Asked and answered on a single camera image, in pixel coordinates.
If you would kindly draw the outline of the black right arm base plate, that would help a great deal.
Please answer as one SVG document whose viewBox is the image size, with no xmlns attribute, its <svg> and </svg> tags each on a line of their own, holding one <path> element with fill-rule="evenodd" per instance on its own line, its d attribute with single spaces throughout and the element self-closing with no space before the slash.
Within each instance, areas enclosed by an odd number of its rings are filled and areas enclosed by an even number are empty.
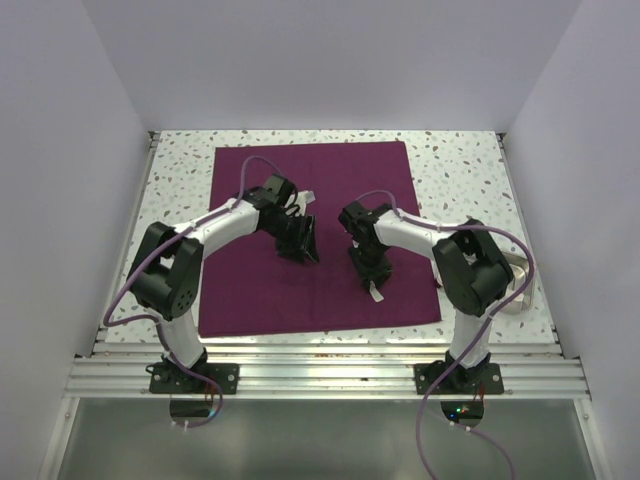
<svg viewBox="0 0 640 480">
<path fill-rule="evenodd" d="M 432 387 L 445 372 L 446 367 L 444 361 L 415 364 L 413 375 L 416 393 L 418 395 L 424 395 L 428 391 L 432 395 L 502 395 L 505 393 L 500 366 L 497 363 L 488 363 L 471 369 L 457 366 L 446 378 Z"/>
</svg>

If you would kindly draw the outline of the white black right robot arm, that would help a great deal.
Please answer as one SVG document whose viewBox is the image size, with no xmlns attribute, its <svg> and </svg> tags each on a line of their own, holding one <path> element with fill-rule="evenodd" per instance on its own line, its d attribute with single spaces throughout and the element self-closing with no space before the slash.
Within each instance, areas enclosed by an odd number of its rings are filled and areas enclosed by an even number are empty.
<svg viewBox="0 0 640 480">
<path fill-rule="evenodd" d="M 445 379 L 454 391 L 470 391 L 481 380 L 480 368 L 489 363 L 490 324 L 510 300 L 507 288 L 514 279 L 490 229 L 475 219 L 428 225 L 390 204 L 369 210 L 358 201 L 344 207 L 338 220 L 352 238 L 348 252 L 361 284 L 377 300 L 393 272 L 389 249 L 400 248 L 435 264 L 455 310 Z"/>
</svg>

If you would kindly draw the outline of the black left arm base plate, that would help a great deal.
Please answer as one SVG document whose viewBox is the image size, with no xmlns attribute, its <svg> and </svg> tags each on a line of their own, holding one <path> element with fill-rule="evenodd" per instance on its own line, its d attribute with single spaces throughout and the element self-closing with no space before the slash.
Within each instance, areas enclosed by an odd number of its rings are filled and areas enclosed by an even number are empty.
<svg viewBox="0 0 640 480">
<path fill-rule="evenodd" d="M 223 395 L 233 395 L 240 379 L 240 366 L 234 363 L 200 363 L 194 373 L 185 373 L 175 364 L 163 361 L 148 365 L 145 371 L 151 375 L 149 392 L 152 394 L 205 394 L 216 389 L 207 378 L 215 382 Z"/>
</svg>

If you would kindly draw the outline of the stainless steel tray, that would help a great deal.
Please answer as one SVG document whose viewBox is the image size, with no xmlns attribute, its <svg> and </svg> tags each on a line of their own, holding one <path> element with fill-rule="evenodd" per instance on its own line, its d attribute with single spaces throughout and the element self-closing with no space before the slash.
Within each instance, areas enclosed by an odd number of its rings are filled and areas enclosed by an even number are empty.
<svg viewBox="0 0 640 480">
<path fill-rule="evenodd" d="M 528 278 L 525 265 L 508 262 L 502 253 L 466 255 L 457 248 L 434 250 L 434 266 L 446 298 L 457 314 L 481 318 L 517 292 Z"/>
</svg>

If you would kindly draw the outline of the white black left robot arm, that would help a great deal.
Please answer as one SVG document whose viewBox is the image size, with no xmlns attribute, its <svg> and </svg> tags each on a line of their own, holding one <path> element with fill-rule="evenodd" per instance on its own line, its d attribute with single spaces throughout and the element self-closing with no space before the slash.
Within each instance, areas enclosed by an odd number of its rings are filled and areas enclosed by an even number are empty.
<svg viewBox="0 0 640 480">
<path fill-rule="evenodd" d="M 175 364 L 172 379 L 185 392 L 201 390 L 208 369 L 201 363 L 201 343 L 193 304 L 204 261 L 230 243 L 256 232 L 275 239 L 279 256 L 295 262 L 317 262 L 316 219 L 307 213 L 315 200 L 279 174 L 264 185 L 242 188 L 211 212 L 174 226 L 156 222 L 141 241 L 124 290 L 151 313 L 165 356 Z"/>
</svg>

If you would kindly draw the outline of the purple cloth mat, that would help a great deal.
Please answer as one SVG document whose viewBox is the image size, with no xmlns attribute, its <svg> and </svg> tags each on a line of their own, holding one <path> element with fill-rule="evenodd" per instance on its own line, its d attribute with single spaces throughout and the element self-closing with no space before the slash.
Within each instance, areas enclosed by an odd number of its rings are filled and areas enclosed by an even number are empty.
<svg viewBox="0 0 640 480">
<path fill-rule="evenodd" d="M 267 158 L 272 166 L 254 162 Z M 204 263 L 198 329 L 205 338 L 306 333 L 433 324 L 441 319 L 431 263 L 393 248 L 393 268 L 375 301 L 359 283 L 347 249 L 350 237 L 338 221 L 342 208 L 359 195 L 375 208 L 391 192 L 400 208 L 419 211 L 407 149 L 399 141 L 374 143 L 219 147 L 214 154 L 210 204 L 236 195 L 242 176 L 249 187 L 265 182 L 279 167 L 315 200 L 319 261 L 298 264 L 276 253 L 265 232 L 242 237 Z"/>
</svg>

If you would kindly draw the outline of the aluminium frame rail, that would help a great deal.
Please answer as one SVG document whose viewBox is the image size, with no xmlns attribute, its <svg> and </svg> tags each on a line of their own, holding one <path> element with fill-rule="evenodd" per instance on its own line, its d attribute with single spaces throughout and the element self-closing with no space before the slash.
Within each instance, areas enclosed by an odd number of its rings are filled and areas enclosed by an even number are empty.
<svg viewBox="0 0 640 480">
<path fill-rule="evenodd" d="M 443 357 L 443 344 L 209 343 L 213 363 L 239 367 L 240 399 L 392 399 L 416 396 L 413 367 Z M 587 399 L 582 364 L 557 344 L 494 344 L 505 399 Z M 76 398 L 136 398 L 149 394 L 147 365 L 157 344 L 100 343 L 74 361 L 64 394 Z"/>
</svg>

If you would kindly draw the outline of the white gauze roll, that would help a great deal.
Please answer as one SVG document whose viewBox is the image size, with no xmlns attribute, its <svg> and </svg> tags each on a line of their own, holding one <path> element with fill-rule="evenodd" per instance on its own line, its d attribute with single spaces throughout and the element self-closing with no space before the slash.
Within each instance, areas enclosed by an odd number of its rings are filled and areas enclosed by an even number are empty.
<svg viewBox="0 0 640 480">
<path fill-rule="evenodd" d="M 380 291 L 378 290 L 376 284 L 374 282 L 370 282 L 369 283 L 369 288 L 368 288 L 369 294 L 371 296 L 371 298 L 376 302 L 382 302 L 384 300 L 384 296 L 380 293 Z"/>
</svg>

